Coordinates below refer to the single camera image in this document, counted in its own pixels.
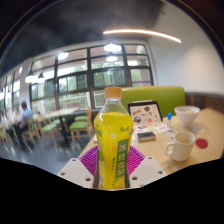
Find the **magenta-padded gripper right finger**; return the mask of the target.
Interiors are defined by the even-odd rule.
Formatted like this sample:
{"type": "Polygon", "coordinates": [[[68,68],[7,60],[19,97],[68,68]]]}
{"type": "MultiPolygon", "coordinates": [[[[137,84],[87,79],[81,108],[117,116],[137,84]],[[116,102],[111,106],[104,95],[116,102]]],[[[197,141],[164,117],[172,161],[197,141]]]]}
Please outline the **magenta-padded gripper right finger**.
{"type": "Polygon", "coordinates": [[[127,158],[125,186],[140,188],[166,176],[166,172],[152,156],[144,156],[131,146],[127,158]]]}

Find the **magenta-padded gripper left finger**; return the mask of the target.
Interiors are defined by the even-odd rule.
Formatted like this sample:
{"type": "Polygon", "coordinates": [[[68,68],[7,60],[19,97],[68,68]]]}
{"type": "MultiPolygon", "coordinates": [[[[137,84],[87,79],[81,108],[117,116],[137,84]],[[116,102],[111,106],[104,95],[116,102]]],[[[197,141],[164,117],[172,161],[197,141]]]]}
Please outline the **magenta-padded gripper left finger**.
{"type": "Polygon", "coordinates": [[[84,188],[97,188],[98,147],[94,146],[80,158],[71,158],[58,176],[84,188]]]}

